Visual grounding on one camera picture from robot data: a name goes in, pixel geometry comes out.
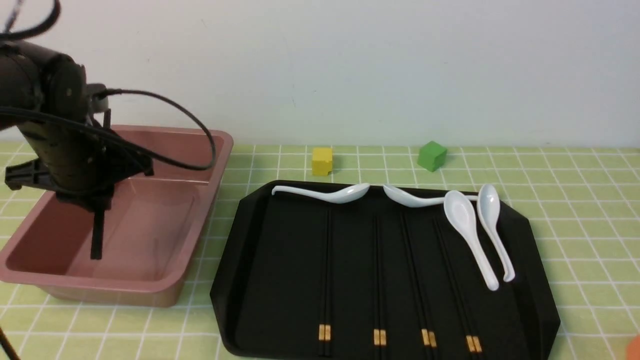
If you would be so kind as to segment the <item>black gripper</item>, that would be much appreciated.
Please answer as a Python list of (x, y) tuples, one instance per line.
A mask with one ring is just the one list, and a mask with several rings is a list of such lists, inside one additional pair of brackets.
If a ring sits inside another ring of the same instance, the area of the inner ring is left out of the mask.
[(12, 191), (23, 187), (54, 192), (58, 201), (95, 211), (90, 259), (101, 260), (105, 212), (115, 185), (137, 174), (152, 176), (153, 160), (91, 134), (38, 121), (17, 126), (37, 158), (6, 168), (4, 182)]

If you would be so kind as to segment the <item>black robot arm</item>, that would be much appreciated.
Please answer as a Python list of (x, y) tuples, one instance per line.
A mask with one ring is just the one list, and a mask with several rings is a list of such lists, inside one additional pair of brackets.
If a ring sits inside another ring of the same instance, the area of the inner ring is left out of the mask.
[(6, 168), (12, 191), (51, 191), (61, 203), (94, 214), (90, 258), (103, 257), (105, 212), (115, 185), (154, 174), (153, 160), (121, 145), (111, 128), (103, 84), (88, 84), (86, 70), (69, 55), (27, 41), (1, 43), (1, 128), (17, 127), (37, 158)]

